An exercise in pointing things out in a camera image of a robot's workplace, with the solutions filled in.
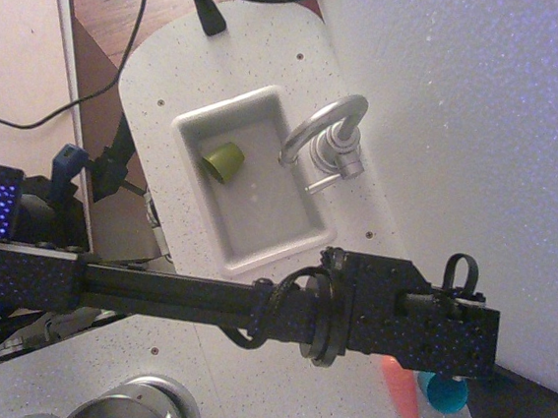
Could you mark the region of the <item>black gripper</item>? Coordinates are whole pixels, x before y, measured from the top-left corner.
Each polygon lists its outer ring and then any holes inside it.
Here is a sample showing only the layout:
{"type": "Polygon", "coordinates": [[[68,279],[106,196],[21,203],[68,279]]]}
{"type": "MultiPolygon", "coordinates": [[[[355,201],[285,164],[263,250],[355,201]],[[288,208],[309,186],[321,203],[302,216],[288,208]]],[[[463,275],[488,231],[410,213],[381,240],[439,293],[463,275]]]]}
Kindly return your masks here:
{"type": "Polygon", "coordinates": [[[391,356],[403,368],[446,378],[492,374],[500,314],[476,289],[471,255],[450,257],[437,286],[408,260],[335,247],[321,259],[343,298],[346,350],[391,356]]]}

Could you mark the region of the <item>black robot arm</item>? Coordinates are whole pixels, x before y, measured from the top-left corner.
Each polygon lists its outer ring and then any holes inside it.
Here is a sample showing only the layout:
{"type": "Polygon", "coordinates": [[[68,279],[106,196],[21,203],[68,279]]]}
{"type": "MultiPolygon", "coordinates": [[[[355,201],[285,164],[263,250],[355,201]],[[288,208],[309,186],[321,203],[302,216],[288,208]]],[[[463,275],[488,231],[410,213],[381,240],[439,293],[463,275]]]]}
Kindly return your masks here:
{"type": "Polygon", "coordinates": [[[316,366],[349,350],[406,369],[482,379],[495,365],[500,315],[475,290],[475,260],[448,259],[434,286],[413,263],[340,248],[280,282],[238,284],[95,264],[87,255],[13,241],[25,174],[0,165],[0,310],[69,314],[81,307],[217,326],[243,349],[299,344],[316,366]]]}

